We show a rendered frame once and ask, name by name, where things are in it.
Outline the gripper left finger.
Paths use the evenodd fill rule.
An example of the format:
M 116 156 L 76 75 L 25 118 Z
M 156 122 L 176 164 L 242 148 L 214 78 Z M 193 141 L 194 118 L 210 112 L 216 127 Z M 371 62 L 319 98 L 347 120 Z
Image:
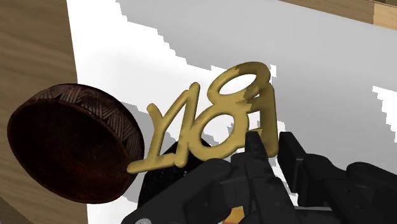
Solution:
M 294 205 L 255 131 L 246 133 L 243 153 L 229 162 L 204 162 L 121 224 L 219 224 L 239 206 L 246 210 L 239 224 L 298 224 Z

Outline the dark brown carved bowl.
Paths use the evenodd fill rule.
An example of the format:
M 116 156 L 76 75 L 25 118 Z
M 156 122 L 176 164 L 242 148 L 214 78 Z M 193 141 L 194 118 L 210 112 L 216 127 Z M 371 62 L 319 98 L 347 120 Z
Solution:
M 29 176 L 84 204 L 123 195 L 136 178 L 127 166 L 144 156 L 143 135 L 129 110 L 112 95 L 77 83 L 46 88 L 19 106 L 7 137 Z

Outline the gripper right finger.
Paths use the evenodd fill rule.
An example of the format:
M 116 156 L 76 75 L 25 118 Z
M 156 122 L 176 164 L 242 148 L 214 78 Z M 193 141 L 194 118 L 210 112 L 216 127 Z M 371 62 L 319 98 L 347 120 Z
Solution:
M 397 224 L 397 174 L 366 162 L 339 169 L 291 132 L 280 133 L 277 160 L 299 206 L 330 207 L 340 224 Z

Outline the gold letter sculpture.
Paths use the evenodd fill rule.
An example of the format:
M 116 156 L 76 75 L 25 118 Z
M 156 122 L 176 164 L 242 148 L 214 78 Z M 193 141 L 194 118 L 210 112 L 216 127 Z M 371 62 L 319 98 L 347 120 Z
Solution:
M 131 174 L 145 173 L 137 203 L 139 207 L 202 162 L 211 158 L 224 159 L 243 148 L 245 134 L 249 130 L 250 113 L 260 114 L 260 126 L 255 131 L 260 135 L 267 155 L 274 157 L 278 154 L 274 88 L 265 64 L 245 62 L 221 73 L 207 90 L 211 106 L 198 115 L 199 92 L 200 85 L 193 83 L 164 115 L 154 104 L 147 107 L 154 126 L 148 156 L 127 167 Z M 165 131 L 181 110 L 184 115 L 179 139 L 161 155 Z M 202 139 L 202 132 L 213 118 L 220 115 L 233 118 L 232 132 L 222 143 L 211 147 Z

